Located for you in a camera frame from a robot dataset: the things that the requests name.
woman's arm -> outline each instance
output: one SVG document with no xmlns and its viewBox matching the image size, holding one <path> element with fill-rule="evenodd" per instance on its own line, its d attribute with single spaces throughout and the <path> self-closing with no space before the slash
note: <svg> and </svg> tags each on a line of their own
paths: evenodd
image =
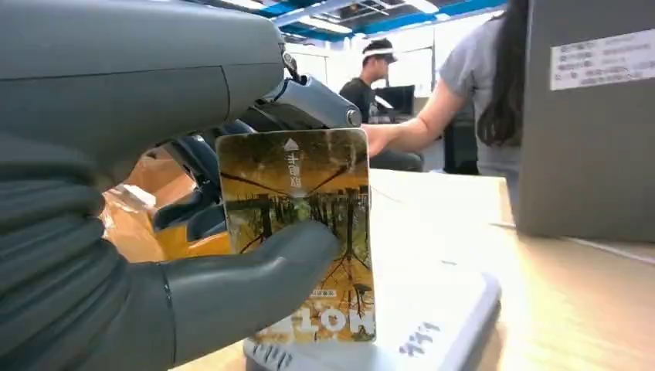
<svg viewBox="0 0 655 371">
<path fill-rule="evenodd" d="M 389 148 L 398 151 L 420 151 L 429 146 L 443 133 L 455 113 L 464 104 L 448 85 L 439 80 L 432 96 L 419 115 L 402 124 L 390 125 Z"/>
</svg>

woman's hand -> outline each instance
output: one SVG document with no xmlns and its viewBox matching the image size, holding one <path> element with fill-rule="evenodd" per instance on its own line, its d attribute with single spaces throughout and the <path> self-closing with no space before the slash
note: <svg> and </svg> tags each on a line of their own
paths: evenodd
<svg viewBox="0 0 655 371">
<path fill-rule="evenodd" d="M 395 137 L 394 125 L 362 124 L 368 141 L 368 156 L 380 153 Z"/>
</svg>

table surface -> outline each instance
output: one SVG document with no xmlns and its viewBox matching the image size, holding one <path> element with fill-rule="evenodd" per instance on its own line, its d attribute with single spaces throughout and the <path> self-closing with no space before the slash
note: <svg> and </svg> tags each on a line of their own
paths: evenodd
<svg viewBox="0 0 655 371">
<path fill-rule="evenodd" d="M 651 370 L 655 267 L 570 240 L 518 235 L 502 179 L 372 170 L 372 215 L 428 219 L 447 258 L 495 275 L 501 315 L 479 370 Z M 385 231 L 372 223 L 372 240 Z M 655 257 L 655 247 L 619 245 Z M 175 371 L 243 371 L 240 342 Z"/>
</svg>

gray box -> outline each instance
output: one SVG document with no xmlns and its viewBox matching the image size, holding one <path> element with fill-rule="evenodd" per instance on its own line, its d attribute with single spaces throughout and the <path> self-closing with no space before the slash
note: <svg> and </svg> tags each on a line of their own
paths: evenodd
<svg viewBox="0 0 655 371">
<path fill-rule="evenodd" d="M 585 85 L 586 80 L 580 87 L 551 89 L 551 68 L 560 65 L 559 59 L 551 61 L 551 53 L 562 50 L 556 46 L 649 29 L 655 29 L 653 0 L 532 2 L 518 213 L 521 231 L 655 241 L 655 79 L 617 82 L 610 70 L 604 70 L 609 71 L 605 83 Z M 646 41 L 651 48 L 647 55 L 655 63 L 652 38 Z M 607 48 L 598 49 L 599 43 L 583 44 L 582 51 L 588 47 L 604 58 Z M 630 62 L 634 53 L 618 55 L 627 56 L 628 67 L 634 66 Z M 564 70 L 571 73 L 575 66 Z M 654 73 L 644 70 L 645 75 Z"/>
</svg>

white label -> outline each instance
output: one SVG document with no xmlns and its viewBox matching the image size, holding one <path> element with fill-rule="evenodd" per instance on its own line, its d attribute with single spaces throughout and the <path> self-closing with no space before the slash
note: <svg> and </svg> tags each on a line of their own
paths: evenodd
<svg viewBox="0 0 655 371">
<path fill-rule="evenodd" d="M 551 90 L 655 77 L 655 29 L 551 48 Z"/>
</svg>

